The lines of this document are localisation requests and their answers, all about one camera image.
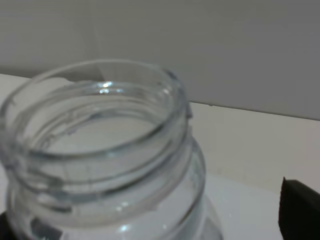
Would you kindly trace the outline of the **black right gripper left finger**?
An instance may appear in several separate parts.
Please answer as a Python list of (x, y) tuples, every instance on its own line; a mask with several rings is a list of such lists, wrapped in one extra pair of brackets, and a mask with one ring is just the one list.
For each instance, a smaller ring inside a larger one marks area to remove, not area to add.
[(5, 211), (0, 214), (0, 240), (18, 240)]

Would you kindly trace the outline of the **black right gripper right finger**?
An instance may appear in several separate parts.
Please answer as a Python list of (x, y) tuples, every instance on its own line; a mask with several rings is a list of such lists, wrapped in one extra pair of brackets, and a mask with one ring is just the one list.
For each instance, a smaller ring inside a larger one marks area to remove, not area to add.
[(298, 180), (284, 178), (278, 226), (284, 240), (319, 240), (320, 194)]

